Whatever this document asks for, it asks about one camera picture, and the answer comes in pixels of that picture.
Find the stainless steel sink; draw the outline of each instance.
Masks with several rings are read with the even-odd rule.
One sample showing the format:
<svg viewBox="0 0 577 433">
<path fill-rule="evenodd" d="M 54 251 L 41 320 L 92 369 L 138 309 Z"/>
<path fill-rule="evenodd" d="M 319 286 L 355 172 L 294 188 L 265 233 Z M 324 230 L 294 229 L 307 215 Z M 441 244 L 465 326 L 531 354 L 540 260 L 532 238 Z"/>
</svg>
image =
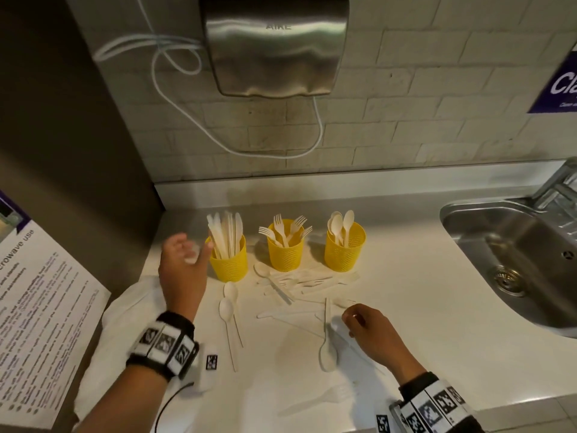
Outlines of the stainless steel sink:
<svg viewBox="0 0 577 433">
<path fill-rule="evenodd" d="M 448 205 L 441 221 L 511 309 L 577 338 L 577 222 L 568 212 L 486 201 Z"/>
</svg>

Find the countertop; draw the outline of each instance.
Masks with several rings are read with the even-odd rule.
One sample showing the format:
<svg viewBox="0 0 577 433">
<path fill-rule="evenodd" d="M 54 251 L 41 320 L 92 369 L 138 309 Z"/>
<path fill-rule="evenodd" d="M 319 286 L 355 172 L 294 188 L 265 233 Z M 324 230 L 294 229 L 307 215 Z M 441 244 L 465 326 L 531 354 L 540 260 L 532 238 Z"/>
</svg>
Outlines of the countertop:
<svg viewBox="0 0 577 433">
<path fill-rule="evenodd" d="M 239 313 L 247 346 L 239 351 L 240 371 L 232 370 L 224 323 L 218 315 L 223 283 L 208 281 L 196 321 L 197 339 L 217 343 L 223 354 L 219 384 L 194 401 L 177 401 L 161 425 L 180 432 L 345 432 L 374 427 L 373 402 L 396 398 L 392 376 L 368 367 L 346 349 L 339 368 L 322 372 L 322 341 L 299 328 L 256 314 L 280 305 L 263 295 L 252 270 L 266 261 L 266 244 L 253 234 L 276 213 L 305 215 L 313 226 L 301 267 L 320 267 L 327 219 L 352 209 L 367 240 L 357 262 L 361 278 L 330 294 L 379 308 L 422 364 L 446 378 L 475 410 L 577 393 L 577 340 L 537 327 L 506 306 L 443 228 L 439 211 L 459 200 L 517 197 L 530 188 L 468 190 L 291 204 L 228 208 L 242 215 L 249 250 L 249 274 L 237 283 Z M 184 231 L 204 240 L 206 214 L 217 210 L 166 212 L 143 275 L 157 274 L 160 243 Z M 316 298 L 324 298 L 318 293 Z M 278 413 L 320 396 L 330 386 L 359 383 L 350 401 L 319 405 L 291 417 Z"/>
</svg>

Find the faucet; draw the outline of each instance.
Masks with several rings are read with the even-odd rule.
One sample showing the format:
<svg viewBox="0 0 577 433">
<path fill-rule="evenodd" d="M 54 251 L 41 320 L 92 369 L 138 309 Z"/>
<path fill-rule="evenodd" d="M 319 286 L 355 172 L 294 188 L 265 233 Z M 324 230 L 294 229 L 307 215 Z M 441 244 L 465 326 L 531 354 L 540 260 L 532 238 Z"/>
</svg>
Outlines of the faucet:
<svg viewBox="0 0 577 433">
<path fill-rule="evenodd" d="M 557 195 L 577 204 L 577 192 L 570 187 L 574 180 L 577 180 L 577 156 L 567 159 L 559 170 L 530 197 L 530 206 L 535 210 L 544 210 Z"/>
</svg>

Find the yellow basket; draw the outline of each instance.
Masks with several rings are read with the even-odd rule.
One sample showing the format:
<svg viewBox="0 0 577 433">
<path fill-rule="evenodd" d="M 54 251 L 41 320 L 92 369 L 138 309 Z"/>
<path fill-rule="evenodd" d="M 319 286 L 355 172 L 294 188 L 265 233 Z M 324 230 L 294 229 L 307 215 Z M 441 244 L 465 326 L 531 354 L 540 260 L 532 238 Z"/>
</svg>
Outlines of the yellow basket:
<svg viewBox="0 0 577 433">
<path fill-rule="evenodd" d="M 222 282 L 240 281 L 249 271 L 249 264 L 246 259 L 246 240 L 245 236 L 241 237 L 241 252 L 228 260 L 216 258 L 216 252 L 213 250 L 211 255 L 212 268 L 215 270 L 216 277 Z"/>
<path fill-rule="evenodd" d="M 357 222 L 353 223 L 349 231 L 349 247 L 339 246 L 327 231 L 327 246 L 325 247 L 325 263 L 335 272 L 348 272 L 357 262 L 365 244 L 365 230 Z"/>
<path fill-rule="evenodd" d="M 283 223 L 285 224 L 285 235 L 288 237 L 290 234 L 290 226 L 292 224 L 292 220 L 283 219 Z M 274 224 L 271 224 L 269 228 L 275 231 Z M 300 240 L 300 236 L 303 231 L 304 228 L 301 226 L 299 231 L 294 234 L 288 243 L 289 247 L 278 247 L 275 245 L 274 241 L 272 241 L 270 238 L 267 238 L 268 254 L 270 256 L 270 263 L 272 264 L 272 267 L 280 272 L 289 272 L 299 267 L 301 264 L 303 244 L 303 240 Z"/>
</svg>

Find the hand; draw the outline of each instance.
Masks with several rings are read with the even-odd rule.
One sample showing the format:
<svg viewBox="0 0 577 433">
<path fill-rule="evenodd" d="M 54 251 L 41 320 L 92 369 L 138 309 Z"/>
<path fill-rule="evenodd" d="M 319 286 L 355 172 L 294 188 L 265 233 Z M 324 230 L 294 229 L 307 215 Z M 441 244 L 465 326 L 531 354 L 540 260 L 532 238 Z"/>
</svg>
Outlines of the hand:
<svg viewBox="0 0 577 433">
<path fill-rule="evenodd" d="M 189 264 L 185 259 L 196 257 L 192 246 L 184 232 L 169 237 L 162 245 L 158 268 L 166 309 L 191 322 L 206 290 L 206 269 L 214 245 L 212 242 L 205 244 L 196 263 Z"/>
<path fill-rule="evenodd" d="M 426 372 L 379 310 L 355 304 L 344 311 L 342 319 L 350 337 L 357 340 L 366 355 L 387 367 L 401 386 Z"/>
</svg>

